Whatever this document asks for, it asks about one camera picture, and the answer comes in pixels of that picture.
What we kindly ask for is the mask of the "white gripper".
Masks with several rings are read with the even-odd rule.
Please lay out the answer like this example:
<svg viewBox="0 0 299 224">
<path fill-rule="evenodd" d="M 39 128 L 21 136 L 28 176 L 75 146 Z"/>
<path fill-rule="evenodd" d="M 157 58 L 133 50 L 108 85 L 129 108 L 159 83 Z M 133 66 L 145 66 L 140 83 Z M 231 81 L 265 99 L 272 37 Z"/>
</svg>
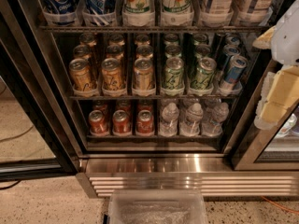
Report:
<svg viewBox="0 0 299 224">
<path fill-rule="evenodd" d="M 256 108 L 254 125 L 270 130 L 299 99 L 299 0 L 292 3 L 276 27 L 257 37 L 252 46 L 271 49 L 272 58 L 283 64 L 276 73 L 267 73 Z"/>
</svg>

